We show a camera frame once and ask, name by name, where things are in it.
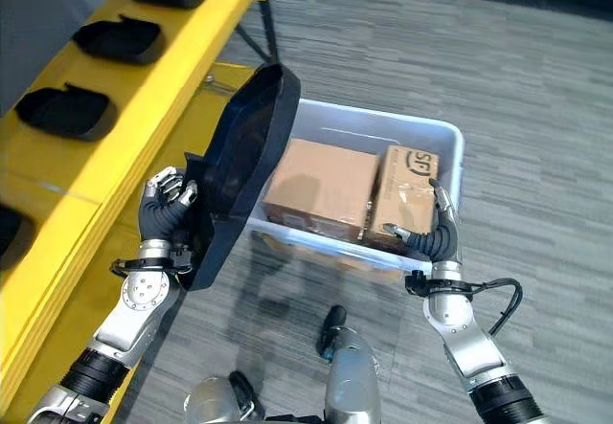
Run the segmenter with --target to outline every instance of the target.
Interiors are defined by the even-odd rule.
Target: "white plastic bin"
[[[456,206],[460,200],[464,137],[460,129],[442,121],[415,118],[349,106],[300,100],[292,137],[341,146],[382,157],[388,145],[404,145],[439,155],[439,181]],[[430,271],[430,263],[381,252],[362,245],[294,230],[271,223],[261,207],[268,190],[264,186],[247,228],[271,235],[285,245],[298,245],[326,256],[348,257],[375,268]]]

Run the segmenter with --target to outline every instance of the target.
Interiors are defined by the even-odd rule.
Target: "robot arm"
[[[432,260],[431,276],[426,278],[423,272],[414,271],[406,277],[406,288],[410,294],[424,298],[426,320],[443,338],[449,364],[486,424],[548,423],[533,396],[493,341],[493,336],[521,302],[521,285],[514,279],[481,284],[463,280],[453,205],[436,180],[431,180],[430,184],[434,188],[439,219],[435,231],[415,234],[397,225],[385,225],[386,231]],[[503,285],[515,286],[515,294],[501,319],[485,332],[475,321],[472,297]]]
[[[197,187],[191,181],[181,191],[182,184],[183,174],[174,167],[147,181],[139,210],[139,257],[112,266],[125,277],[120,299],[61,382],[38,402],[28,423],[93,424],[108,412],[113,394],[179,296],[175,275],[190,269],[190,252],[174,233]]]

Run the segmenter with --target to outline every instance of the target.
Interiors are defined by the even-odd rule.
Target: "brown cardboard box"
[[[357,242],[377,165],[372,154],[291,139],[264,211],[275,223]]]
[[[402,244],[383,230],[395,223],[415,233],[431,231],[434,191],[428,180],[437,178],[436,154],[404,146],[390,145],[377,177],[373,209],[365,234],[376,248],[404,252]]]

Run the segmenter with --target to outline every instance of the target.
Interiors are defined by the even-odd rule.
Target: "yellow shelf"
[[[0,275],[3,412],[79,278],[78,273],[67,272],[67,263],[74,269],[87,266],[75,254],[75,244],[82,243],[98,206],[6,172],[0,181],[3,204],[25,213],[37,226],[30,251]]]
[[[252,1],[205,0],[184,11],[108,0],[91,21],[116,19],[121,13],[158,23],[167,43],[162,57],[149,66],[124,65],[85,55],[69,43],[30,88],[71,82],[108,95],[119,117],[100,142],[47,135],[19,121],[14,111],[0,120],[0,199],[32,216],[38,226],[32,249],[0,282],[8,315],[0,352],[0,415],[83,270],[130,195],[140,190],[146,169]],[[205,141],[217,119],[212,115],[202,129]]]
[[[134,229],[123,226],[111,228],[40,346],[39,353],[2,422],[25,422],[40,397],[61,380],[83,352],[121,292],[123,281],[108,271],[109,263],[116,257],[133,256],[139,243],[140,238]],[[129,379],[125,380],[124,389],[127,388]],[[113,411],[119,406],[122,395],[123,392],[118,391],[113,397]]]
[[[211,72],[219,81],[235,87],[240,87],[253,74],[250,68],[228,64],[216,64]],[[168,140],[147,168],[146,178],[169,165],[184,166],[185,151],[202,154],[213,137],[228,99],[228,96],[212,90],[196,91]],[[85,266],[80,281],[71,286],[71,289],[74,287],[73,293],[37,354],[34,353],[34,361],[19,385],[3,422],[21,423],[26,419],[40,396],[68,371],[116,304],[122,280],[111,274],[108,268],[115,258],[134,257],[138,250],[140,238],[136,229],[136,215],[140,196],[140,188],[137,188],[106,238],[97,244],[98,251],[89,266]],[[126,378],[113,397],[111,413],[119,407],[130,379],[131,376]],[[105,422],[110,422],[111,417],[108,415]]]

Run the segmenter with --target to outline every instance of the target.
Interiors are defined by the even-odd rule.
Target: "gray carpet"
[[[303,97],[462,129],[466,278],[511,276],[525,289],[498,345],[554,423],[607,424],[613,24],[590,10],[534,1],[273,4],[281,56],[302,80]],[[259,22],[251,11],[244,25],[257,33]],[[257,63],[237,38],[222,58]],[[508,296],[476,298],[483,326]],[[420,301],[403,293],[398,275],[365,279],[285,262],[249,233],[215,285],[189,294],[166,324],[116,422],[180,422],[199,380],[235,368],[256,384],[269,413],[320,413],[328,369],[313,343],[337,302],[381,363],[385,424],[479,422]]]

